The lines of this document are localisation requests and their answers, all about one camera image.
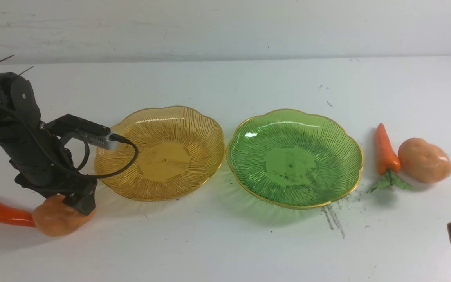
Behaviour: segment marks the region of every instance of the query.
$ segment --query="cable connector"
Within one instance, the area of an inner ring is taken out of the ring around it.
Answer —
[[[109,136],[109,139],[111,140],[111,141],[118,141],[118,142],[120,142],[120,143],[125,143],[125,144],[129,144],[130,143],[130,140],[129,139],[127,139],[126,137],[124,137],[124,136],[121,136],[121,135],[119,135],[119,134],[111,134],[110,136]]]

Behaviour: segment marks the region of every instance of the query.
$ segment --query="plate center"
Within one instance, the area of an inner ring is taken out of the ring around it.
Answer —
[[[312,185],[317,177],[314,157],[295,147],[271,150],[265,157],[265,169],[271,181],[285,187]]]
[[[163,182],[184,173],[190,156],[182,144],[164,141],[140,152],[137,162],[145,179]]]

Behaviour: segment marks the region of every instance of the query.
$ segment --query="plate rim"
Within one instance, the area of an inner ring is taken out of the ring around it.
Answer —
[[[287,204],[283,204],[283,203],[280,203],[280,202],[276,202],[276,201],[273,201],[273,200],[269,200],[269,199],[264,198],[264,197],[262,197],[262,196],[260,196],[260,195],[257,195],[257,194],[255,194],[254,192],[250,191],[250,189],[248,189],[248,188],[247,188],[247,187],[239,180],[238,175],[236,174],[235,170],[233,169],[233,166],[231,165],[231,161],[229,160],[229,149],[230,149],[230,147],[231,147],[231,143],[233,142],[233,140],[236,139],[236,135],[238,134],[238,130],[239,130],[246,122],[248,122],[248,121],[250,121],[250,120],[252,120],[252,119],[254,119],[254,118],[259,118],[259,117],[262,117],[262,116],[267,116],[267,115],[272,114],[272,113],[274,113],[274,112],[277,112],[277,111],[284,111],[284,110],[297,111],[297,112],[300,112],[300,113],[302,113],[302,114],[304,114],[304,115],[306,115],[306,116],[319,116],[319,117],[322,117],[322,118],[326,118],[326,119],[328,119],[328,120],[334,122],[336,125],[338,125],[338,126],[340,127],[340,129],[342,129],[342,132],[344,132],[344,134],[346,134],[346,136],[347,136],[349,139],[351,139],[356,145],[358,145],[359,151],[360,151],[360,153],[361,153],[361,166],[360,166],[359,171],[358,171],[358,172],[359,172],[358,179],[357,179],[356,183],[354,184],[353,188],[350,189],[350,190],[349,190],[347,193],[345,193],[344,195],[342,195],[340,198],[335,199],[335,200],[333,200],[333,201],[328,201],[328,202],[325,202],[325,203],[321,203],[321,204],[318,204],[318,205],[312,205],[312,206],[292,206],[292,205],[287,205]],[[329,205],[329,204],[331,204],[331,203],[333,203],[333,202],[336,202],[336,201],[338,201],[338,200],[344,198],[345,196],[351,194],[353,191],[356,190],[356,188],[358,187],[359,183],[361,182],[361,177],[362,177],[362,175],[363,175],[363,165],[364,165],[364,163],[365,163],[365,155],[363,154],[363,148],[361,148],[361,146],[360,146],[360,144],[358,143],[358,141],[356,141],[352,136],[350,136],[350,135],[346,132],[346,130],[344,129],[344,127],[342,127],[342,125],[340,125],[340,123],[337,123],[335,120],[333,120],[333,119],[331,119],[331,118],[329,118],[329,117],[327,117],[327,116],[323,116],[323,115],[320,115],[320,114],[308,114],[308,113],[306,113],[306,112],[304,112],[304,111],[297,110],[297,109],[290,109],[290,108],[275,109],[275,110],[269,111],[269,112],[267,112],[267,113],[265,113],[265,114],[259,114],[259,115],[257,115],[257,116],[252,116],[252,117],[250,117],[250,118],[245,119],[242,123],[240,123],[240,125],[238,125],[238,127],[236,127],[236,130],[234,130],[234,133],[233,133],[233,137],[232,137],[231,140],[229,140],[229,142],[227,143],[227,146],[226,146],[226,148],[225,148],[225,159],[227,160],[227,165],[229,166],[229,169],[231,170],[231,172],[233,172],[234,178],[236,178],[236,181],[238,182],[238,184],[240,184],[240,186],[243,187],[243,189],[245,189],[246,191],[248,191],[250,194],[254,195],[255,197],[257,197],[257,198],[259,198],[259,199],[261,199],[261,200],[263,200],[263,201],[265,201],[265,202],[268,202],[268,203],[271,203],[271,204],[274,204],[274,205],[277,205],[277,206],[280,206],[280,207],[285,207],[285,208],[290,208],[290,209],[297,209],[297,210],[306,210],[306,209],[314,209],[314,208],[318,208],[318,207],[323,207],[323,206]]]
[[[101,181],[105,186],[107,186],[109,189],[111,189],[112,191],[114,191],[116,194],[118,194],[118,195],[120,195],[120,196],[122,196],[122,197],[124,197],[124,198],[130,199],[130,200],[139,201],[139,202],[157,202],[157,201],[166,201],[166,200],[172,200],[172,199],[175,199],[175,198],[180,198],[180,197],[183,197],[183,196],[188,195],[188,194],[190,194],[190,193],[193,193],[193,192],[195,192],[197,189],[201,188],[201,187],[202,187],[208,180],[210,180],[210,178],[212,178],[213,175],[215,175],[215,173],[217,173],[217,171],[222,167],[222,164],[224,163],[224,158],[226,157],[226,154],[227,154],[226,141],[225,141],[225,138],[224,138],[224,129],[222,128],[222,126],[220,125],[220,123],[218,123],[218,121],[216,121],[214,118],[212,118],[212,117],[210,117],[210,116],[206,116],[206,115],[202,114],[201,112],[199,112],[198,110],[193,109],[193,108],[191,108],[191,107],[182,106],[182,105],[173,105],[173,106],[168,106],[168,107],[149,107],[149,108],[140,109],[140,110],[134,111],[133,113],[127,115],[127,116],[126,116],[124,119],[122,119],[119,123],[116,123],[115,125],[111,126],[110,128],[112,129],[112,128],[118,126],[118,125],[122,125],[128,118],[130,118],[131,116],[133,116],[134,114],[136,114],[136,113],[138,113],[138,112],[145,111],[145,110],[165,110],[165,109],[169,109],[169,108],[187,108],[187,109],[190,109],[190,110],[192,110],[192,111],[194,111],[194,112],[200,114],[201,116],[204,116],[205,118],[209,118],[209,119],[210,119],[211,121],[213,121],[216,125],[218,125],[218,128],[220,129],[220,135],[222,136],[222,148],[224,149],[224,151],[223,151],[223,153],[222,153],[222,157],[221,157],[221,159],[220,159],[220,163],[218,164],[217,169],[212,173],[212,175],[210,175],[210,177],[208,177],[208,178],[205,179],[201,184],[199,184],[199,186],[198,186],[196,189],[193,189],[192,191],[188,191],[188,192],[186,192],[186,193],[181,193],[181,194],[172,196],[172,197],[170,197],[170,198],[157,198],[157,199],[138,199],[138,198],[130,198],[130,197],[127,197],[127,196],[125,196],[125,195],[121,195],[120,193],[118,193],[118,191],[116,191],[115,189],[111,188],[107,183],[104,182],[104,180],[108,180],[109,178],[103,178],[103,179],[100,179],[100,181]],[[98,160],[98,152],[99,152],[99,150],[102,150],[102,148],[98,148],[98,147],[97,147],[97,150],[96,150],[96,153],[95,153],[95,159],[94,159],[94,161],[93,161],[93,170],[95,171],[95,173],[97,173],[97,166],[98,166],[97,160]]]

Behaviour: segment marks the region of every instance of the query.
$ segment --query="green plate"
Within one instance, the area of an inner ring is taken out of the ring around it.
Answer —
[[[333,120],[281,109],[245,120],[227,146],[227,163],[261,200],[310,209],[358,186],[363,151]]]

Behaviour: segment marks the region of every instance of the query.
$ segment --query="gold rim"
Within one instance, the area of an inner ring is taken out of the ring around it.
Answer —
[[[238,178],[238,175],[236,174],[236,172],[235,172],[233,166],[231,165],[231,161],[229,160],[229,148],[231,147],[231,143],[233,142],[233,140],[236,138],[236,134],[238,133],[238,130],[239,130],[239,129],[247,122],[247,121],[249,121],[249,120],[251,120],[251,119],[259,118],[259,117],[261,117],[261,116],[268,116],[269,114],[272,114],[272,113],[274,113],[274,112],[277,112],[277,111],[284,111],[284,110],[297,111],[297,112],[300,112],[300,113],[302,113],[302,114],[306,114],[307,116],[320,116],[320,117],[322,117],[322,118],[326,118],[326,119],[328,119],[328,120],[331,120],[331,121],[334,122],[336,125],[338,125],[338,126],[340,127],[340,129],[342,129],[342,131],[344,132],[344,134],[346,134],[347,137],[349,137],[356,145],[358,145],[359,151],[360,151],[360,153],[361,153],[361,166],[360,166],[360,168],[359,168],[358,180],[356,181],[356,184],[354,185],[354,187],[353,187],[352,189],[350,189],[347,193],[345,193],[344,195],[342,195],[340,198],[338,198],[338,199],[336,199],[336,200],[333,200],[333,201],[328,201],[328,202],[325,202],[325,203],[322,203],[322,204],[319,204],[319,205],[313,205],[313,206],[302,206],[302,207],[300,207],[300,206],[291,206],[291,205],[286,205],[286,204],[282,204],[282,203],[279,203],[279,202],[275,202],[275,201],[273,201],[273,200],[266,199],[266,198],[264,198],[264,197],[261,197],[261,196],[255,194],[255,193],[253,193],[253,192],[250,191],[250,190],[249,190],[249,189],[248,189],[248,188],[240,181],[240,179]],[[271,203],[271,204],[274,204],[274,205],[277,205],[277,206],[280,206],[280,207],[285,207],[285,208],[290,208],[290,209],[296,209],[296,210],[307,210],[307,209],[313,209],[313,208],[323,207],[323,206],[329,205],[329,204],[331,204],[331,203],[333,203],[333,202],[336,202],[336,201],[340,200],[341,198],[344,198],[345,196],[351,194],[351,193],[358,187],[359,182],[361,181],[361,176],[362,176],[362,173],[363,173],[363,164],[365,163],[365,156],[363,155],[363,149],[361,148],[361,146],[359,145],[359,143],[356,142],[356,140],[355,140],[353,137],[351,137],[349,134],[347,134],[346,130],[344,129],[344,127],[342,127],[342,125],[340,125],[340,123],[337,123],[335,120],[333,120],[333,119],[331,119],[331,118],[328,118],[328,117],[326,117],[326,116],[322,116],[322,115],[320,115],[320,114],[308,114],[308,113],[303,112],[303,111],[300,111],[300,110],[288,109],[288,108],[272,110],[272,111],[270,111],[270,112],[267,112],[266,114],[260,114],[260,115],[258,115],[258,116],[252,116],[251,118],[247,118],[245,121],[243,121],[243,122],[236,128],[236,130],[234,131],[233,137],[232,137],[231,140],[229,140],[229,142],[227,143],[227,147],[226,147],[226,149],[225,149],[225,159],[227,160],[227,164],[229,165],[229,168],[230,168],[231,171],[233,172],[233,175],[234,175],[234,178],[236,178],[236,181],[237,181],[237,182],[238,182],[245,190],[247,190],[250,194],[254,195],[255,197],[257,197],[257,198],[259,198],[259,199],[261,199],[261,200],[263,200],[263,201],[265,201],[265,202],[268,202],[268,203]]]
[[[104,183],[107,187],[109,187],[109,189],[111,189],[112,191],[114,191],[116,194],[118,194],[118,195],[120,195],[120,196],[122,196],[122,197],[124,197],[124,198],[131,199],[131,200],[136,200],[136,201],[140,201],[140,202],[157,202],[157,201],[172,200],[172,199],[179,198],[179,197],[183,197],[183,196],[185,196],[185,195],[188,195],[188,194],[190,194],[190,193],[193,193],[193,192],[196,191],[198,188],[202,187],[208,180],[210,180],[210,178],[211,178],[211,177],[212,177],[212,176],[220,169],[220,167],[222,166],[222,163],[224,162],[224,158],[226,157],[226,153],[227,153],[227,150],[226,150],[226,143],[225,143],[225,140],[224,140],[224,129],[222,128],[222,126],[220,125],[220,123],[218,123],[215,119],[213,119],[213,118],[211,118],[211,117],[209,117],[209,116],[206,116],[206,115],[202,114],[201,112],[199,112],[199,111],[197,111],[196,109],[193,109],[193,108],[191,108],[191,107],[180,106],[180,105],[174,105],[174,106],[168,106],[168,107],[163,107],[163,108],[152,107],[152,108],[140,109],[140,110],[134,111],[133,113],[127,115],[122,121],[120,121],[119,123],[113,125],[111,128],[117,127],[118,125],[123,125],[123,123],[124,123],[128,118],[130,118],[132,115],[134,115],[134,114],[136,114],[136,113],[138,113],[138,112],[145,111],[145,110],[165,110],[165,109],[169,109],[169,108],[187,108],[187,109],[190,109],[190,110],[192,110],[192,111],[197,112],[198,114],[200,114],[201,116],[203,116],[203,117],[205,117],[205,118],[209,118],[209,119],[212,120],[215,124],[218,125],[218,128],[220,128],[220,134],[221,134],[221,136],[222,136],[222,148],[224,148],[224,152],[223,152],[223,154],[222,154],[222,158],[220,159],[220,163],[218,164],[217,168],[216,168],[215,171],[212,173],[212,175],[210,175],[210,177],[208,177],[208,178],[207,178],[206,180],[204,180],[201,184],[199,184],[198,187],[196,187],[195,189],[193,189],[193,190],[191,190],[191,191],[187,191],[187,192],[185,192],[185,193],[181,193],[181,194],[178,194],[178,195],[175,195],[175,196],[172,196],[172,197],[167,197],[167,198],[157,198],[157,199],[147,199],[147,200],[145,200],[145,199],[144,199],[144,200],[140,200],[140,199],[136,199],[136,198],[129,198],[129,197],[127,197],[127,196],[121,195],[121,194],[119,194],[116,190],[112,189],[107,183],[104,182],[104,180],[107,180],[107,179],[109,179],[109,178],[101,178],[100,180],[102,181],[102,183]],[[97,154],[95,155],[95,161],[94,161],[94,163],[93,163],[93,167],[94,167],[95,172],[96,172],[97,169],[98,169],[97,166],[98,166],[98,152],[99,152],[99,150],[101,150],[101,148],[97,148],[97,151],[96,151]]]

